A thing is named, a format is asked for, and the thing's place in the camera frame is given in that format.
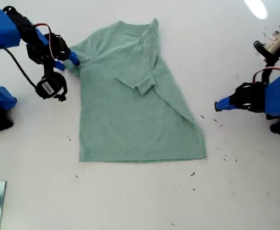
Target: white surface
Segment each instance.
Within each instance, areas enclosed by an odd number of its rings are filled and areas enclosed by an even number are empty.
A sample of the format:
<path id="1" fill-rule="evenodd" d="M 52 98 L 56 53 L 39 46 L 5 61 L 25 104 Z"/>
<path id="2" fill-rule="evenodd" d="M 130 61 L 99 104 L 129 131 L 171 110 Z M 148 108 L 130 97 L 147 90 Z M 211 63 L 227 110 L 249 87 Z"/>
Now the white surface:
<path id="1" fill-rule="evenodd" d="M 66 73 L 67 101 L 44 101 L 0 51 L 0 84 L 18 99 L 14 127 L 0 133 L 0 180 L 7 181 L 1 229 L 280 230 L 280 136 L 264 115 L 213 107 L 265 65 L 252 44 L 280 25 L 280 0 L 263 3 L 265 20 L 243 0 L 0 0 L 0 8 L 48 23 L 69 45 L 118 20 L 156 17 L 162 55 L 204 130 L 208 155 L 80 163 L 79 80 Z M 38 82 L 43 68 L 24 43 L 11 51 Z"/>

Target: red wire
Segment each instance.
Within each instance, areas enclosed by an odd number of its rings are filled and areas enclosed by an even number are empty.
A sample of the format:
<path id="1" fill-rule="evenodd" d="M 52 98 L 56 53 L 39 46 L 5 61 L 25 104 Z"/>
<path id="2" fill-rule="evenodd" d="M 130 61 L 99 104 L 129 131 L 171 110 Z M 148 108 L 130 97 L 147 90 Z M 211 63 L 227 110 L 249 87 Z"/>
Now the red wire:
<path id="1" fill-rule="evenodd" d="M 33 27 L 38 27 L 40 25 L 45 25 L 48 27 L 48 31 L 49 31 L 49 34 L 48 34 L 48 43 L 49 43 L 49 50 L 50 50 L 50 55 L 52 56 L 53 59 L 55 59 L 54 55 L 53 55 L 53 52 L 52 52 L 52 46 L 51 46 L 51 29 L 49 27 L 49 25 L 47 25 L 46 23 L 37 23 L 37 24 L 34 24 Z"/>
<path id="2" fill-rule="evenodd" d="M 260 73 L 261 71 L 265 70 L 265 69 L 276 69 L 276 70 L 280 70 L 279 67 L 265 67 L 264 69 L 262 69 L 262 70 L 260 70 L 260 71 L 258 71 L 257 73 L 254 74 L 254 76 L 253 76 L 253 84 L 255 84 L 255 82 L 256 82 L 256 75 L 257 75 L 258 73 Z"/>

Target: green t-shirt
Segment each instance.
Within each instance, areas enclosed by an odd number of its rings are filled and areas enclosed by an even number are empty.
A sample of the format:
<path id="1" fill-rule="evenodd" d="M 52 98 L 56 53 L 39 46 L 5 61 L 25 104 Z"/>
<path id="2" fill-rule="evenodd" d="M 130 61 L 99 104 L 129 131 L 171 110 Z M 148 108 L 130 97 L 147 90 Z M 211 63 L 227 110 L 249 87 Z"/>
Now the green t-shirt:
<path id="1" fill-rule="evenodd" d="M 80 161 L 205 158 L 202 133 L 159 55 L 158 22 L 122 21 L 71 47 L 80 66 Z"/>

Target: label sticker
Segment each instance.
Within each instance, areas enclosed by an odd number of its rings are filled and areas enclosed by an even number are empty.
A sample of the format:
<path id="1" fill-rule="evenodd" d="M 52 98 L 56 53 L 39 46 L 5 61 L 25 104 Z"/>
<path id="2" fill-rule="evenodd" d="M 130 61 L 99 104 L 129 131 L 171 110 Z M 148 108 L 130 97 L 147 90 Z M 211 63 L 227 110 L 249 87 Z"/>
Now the label sticker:
<path id="1" fill-rule="evenodd" d="M 53 90 L 53 88 L 48 84 L 48 82 L 44 82 L 44 83 L 42 84 L 42 87 L 46 90 L 46 92 L 47 92 L 49 95 L 51 95 L 53 92 L 55 92 L 55 91 Z"/>

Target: black cable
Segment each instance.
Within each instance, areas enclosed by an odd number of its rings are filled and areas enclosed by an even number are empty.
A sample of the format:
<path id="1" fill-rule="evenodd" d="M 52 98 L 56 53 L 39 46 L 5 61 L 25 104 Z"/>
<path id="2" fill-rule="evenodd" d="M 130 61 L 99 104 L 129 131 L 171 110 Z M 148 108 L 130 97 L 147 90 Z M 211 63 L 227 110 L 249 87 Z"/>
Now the black cable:
<path id="1" fill-rule="evenodd" d="M 10 52 L 10 50 L 8 50 L 5 47 L 1 47 L 2 49 L 6 50 L 6 52 L 11 56 L 11 58 L 13 59 L 13 61 L 15 62 L 15 64 L 17 65 L 17 67 L 19 68 L 19 70 L 22 72 L 22 74 L 24 75 L 24 77 L 27 79 L 27 81 L 34 87 L 35 84 L 30 80 L 30 78 L 27 76 L 27 74 L 25 73 L 25 71 L 22 69 L 21 65 L 19 64 L 19 62 L 16 60 L 15 56 Z"/>

